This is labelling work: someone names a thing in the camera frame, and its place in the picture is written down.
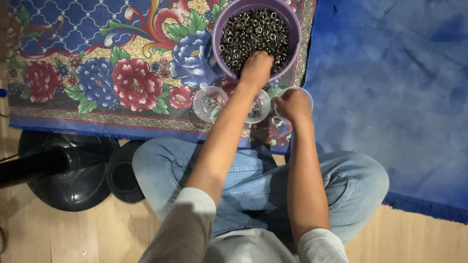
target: lap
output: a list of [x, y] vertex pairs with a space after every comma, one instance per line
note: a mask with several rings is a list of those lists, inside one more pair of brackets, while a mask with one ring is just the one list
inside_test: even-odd
[[[133, 169], [148, 203], [160, 219], [185, 184], [201, 145], [176, 139], [153, 139], [138, 149]], [[371, 217], [388, 190], [380, 164], [356, 152], [319, 156], [332, 231], [349, 241]], [[238, 151], [227, 176], [213, 223], [213, 236], [263, 227], [278, 236], [290, 233], [286, 188], [289, 166], [276, 167], [265, 147]], [[257, 218], [244, 210], [264, 211]]]

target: hand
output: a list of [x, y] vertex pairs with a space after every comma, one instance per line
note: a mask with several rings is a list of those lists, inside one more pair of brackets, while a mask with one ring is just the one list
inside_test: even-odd
[[303, 120], [312, 119], [309, 97], [301, 90], [290, 89], [281, 97], [274, 97], [273, 102], [277, 104], [281, 115], [288, 119], [293, 126]]
[[270, 78], [272, 65], [273, 57], [268, 56], [266, 51], [255, 51], [242, 68], [240, 83], [258, 92]]

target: gray long-sleeve shirt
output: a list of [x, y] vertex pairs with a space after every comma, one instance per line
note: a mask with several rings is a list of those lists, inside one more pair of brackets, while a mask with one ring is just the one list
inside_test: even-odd
[[[210, 240], [216, 206], [196, 188], [184, 188], [139, 263], [295, 263], [272, 232], [231, 231]], [[303, 263], [349, 263], [340, 239], [327, 229], [305, 233], [298, 243]]]

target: purple plastic bucket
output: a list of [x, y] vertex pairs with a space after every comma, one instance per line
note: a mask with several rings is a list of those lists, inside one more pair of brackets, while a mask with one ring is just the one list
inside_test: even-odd
[[219, 15], [213, 29], [212, 46], [213, 54], [221, 69], [231, 78], [237, 79], [237, 76], [232, 73], [221, 58], [219, 44], [221, 43], [222, 31], [227, 24], [229, 17], [238, 15], [251, 9], [269, 9], [275, 11], [278, 16], [284, 20], [286, 27], [289, 30], [288, 46], [289, 46], [289, 61], [283, 69], [273, 76], [270, 76], [268, 82], [281, 77], [294, 64], [294, 60], [299, 53], [299, 45], [301, 43], [300, 24], [293, 10], [283, 2], [283, 0], [235, 0], [230, 3]]

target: person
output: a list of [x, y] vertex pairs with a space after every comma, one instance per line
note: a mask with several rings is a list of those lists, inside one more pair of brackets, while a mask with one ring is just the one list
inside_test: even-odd
[[203, 145], [157, 138], [132, 165], [162, 224], [140, 263], [348, 262], [343, 243], [375, 213], [385, 169], [356, 152], [317, 156], [308, 97], [276, 98], [291, 121], [290, 164], [265, 146], [237, 151], [245, 118], [273, 58], [255, 52]]

